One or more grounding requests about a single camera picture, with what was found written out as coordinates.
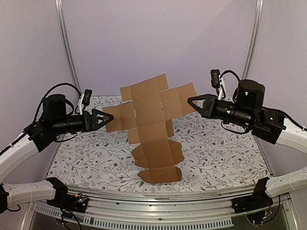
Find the brown cardboard box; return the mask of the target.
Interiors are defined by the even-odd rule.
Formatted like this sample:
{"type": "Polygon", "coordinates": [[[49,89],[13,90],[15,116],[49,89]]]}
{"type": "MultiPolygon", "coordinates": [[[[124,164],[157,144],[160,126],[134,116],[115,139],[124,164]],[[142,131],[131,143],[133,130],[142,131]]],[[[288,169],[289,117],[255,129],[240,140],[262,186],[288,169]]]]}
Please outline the brown cardboard box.
{"type": "Polygon", "coordinates": [[[178,182],[184,160],[182,145],[174,136],[172,120],[195,111],[188,98],[196,96],[192,82],[170,89],[165,74],[120,89],[122,103],[104,107],[114,119],[107,132],[126,130],[140,178],[150,184],[178,182]]]}

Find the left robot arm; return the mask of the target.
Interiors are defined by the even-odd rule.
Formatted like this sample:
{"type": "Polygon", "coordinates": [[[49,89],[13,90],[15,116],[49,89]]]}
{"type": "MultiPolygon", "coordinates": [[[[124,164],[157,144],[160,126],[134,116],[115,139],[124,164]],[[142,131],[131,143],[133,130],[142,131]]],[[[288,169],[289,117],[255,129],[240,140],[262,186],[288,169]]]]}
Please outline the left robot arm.
{"type": "MultiPolygon", "coordinates": [[[[42,152],[63,134],[96,131],[114,117],[93,109],[78,115],[66,112],[72,103],[63,94],[53,94],[42,100],[40,119],[27,126],[23,132],[0,152],[0,178],[3,180],[26,159],[42,152]]],[[[29,184],[0,184],[0,211],[33,201],[46,200],[49,205],[84,213],[87,202],[81,196],[68,193],[67,186],[56,177],[29,184]]]]}

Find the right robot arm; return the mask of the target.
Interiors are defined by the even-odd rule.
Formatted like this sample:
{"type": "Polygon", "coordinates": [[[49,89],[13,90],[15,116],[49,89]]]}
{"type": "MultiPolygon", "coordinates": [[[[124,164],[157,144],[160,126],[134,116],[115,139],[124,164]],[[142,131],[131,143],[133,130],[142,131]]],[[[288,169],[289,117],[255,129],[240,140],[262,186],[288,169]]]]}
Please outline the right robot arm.
{"type": "MultiPolygon", "coordinates": [[[[307,129],[287,113],[263,107],[264,93],[264,85],[254,80],[241,80],[234,103],[218,99],[212,94],[204,94],[188,98],[188,104],[204,118],[238,125],[271,144],[288,146],[306,153],[307,129]]],[[[249,208],[258,209],[272,205],[272,199],[278,195],[306,186],[306,167],[279,177],[262,178],[257,181],[251,195],[233,199],[232,206],[244,211],[249,208]]]]}

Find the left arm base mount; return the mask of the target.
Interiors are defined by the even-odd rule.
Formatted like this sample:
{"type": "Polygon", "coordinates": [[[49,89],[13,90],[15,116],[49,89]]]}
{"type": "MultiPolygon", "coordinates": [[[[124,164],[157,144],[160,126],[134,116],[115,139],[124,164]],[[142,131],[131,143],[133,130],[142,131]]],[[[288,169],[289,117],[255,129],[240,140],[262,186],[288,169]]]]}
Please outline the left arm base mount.
{"type": "Polygon", "coordinates": [[[77,193],[76,195],[68,194],[67,186],[56,177],[49,177],[47,181],[55,189],[55,196],[53,199],[47,201],[48,205],[79,213],[86,212],[89,202],[87,195],[83,195],[82,193],[77,193]]]}

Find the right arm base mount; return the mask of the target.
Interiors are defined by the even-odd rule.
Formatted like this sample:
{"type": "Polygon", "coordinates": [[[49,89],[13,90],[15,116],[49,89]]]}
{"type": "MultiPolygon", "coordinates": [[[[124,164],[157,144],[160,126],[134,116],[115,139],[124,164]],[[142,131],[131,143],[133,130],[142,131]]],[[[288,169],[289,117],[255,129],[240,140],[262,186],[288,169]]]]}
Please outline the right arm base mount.
{"type": "Polygon", "coordinates": [[[259,208],[268,207],[273,204],[273,200],[266,194],[266,184],[269,177],[257,181],[251,195],[234,198],[231,200],[235,213],[243,213],[259,208]]]}

